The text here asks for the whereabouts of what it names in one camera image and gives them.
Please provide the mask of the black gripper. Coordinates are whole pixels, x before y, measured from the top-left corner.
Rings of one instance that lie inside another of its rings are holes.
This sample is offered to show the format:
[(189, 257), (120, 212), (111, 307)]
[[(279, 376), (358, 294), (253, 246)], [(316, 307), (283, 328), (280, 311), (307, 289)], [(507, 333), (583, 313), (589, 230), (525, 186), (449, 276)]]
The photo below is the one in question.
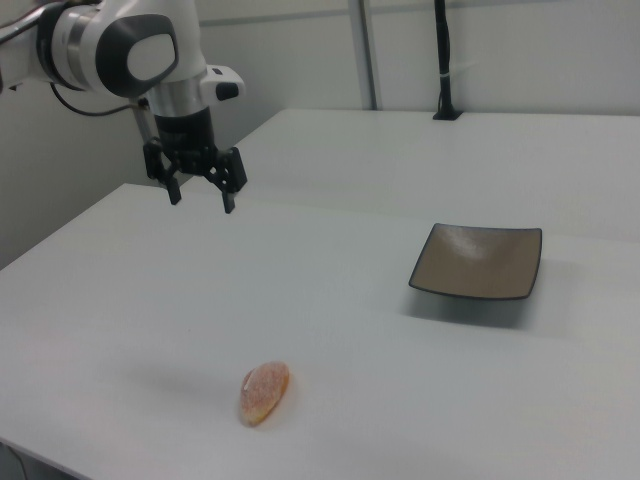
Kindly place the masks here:
[[(248, 177), (239, 149), (217, 150), (211, 113), (208, 107), (186, 116), (154, 116), (159, 139), (151, 138), (143, 145), (147, 177), (165, 187), (172, 205), (181, 200), (177, 171), (204, 178), (222, 195), (224, 211), (235, 209), (235, 195)], [(163, 155), (169, 165), (163, 163)]]

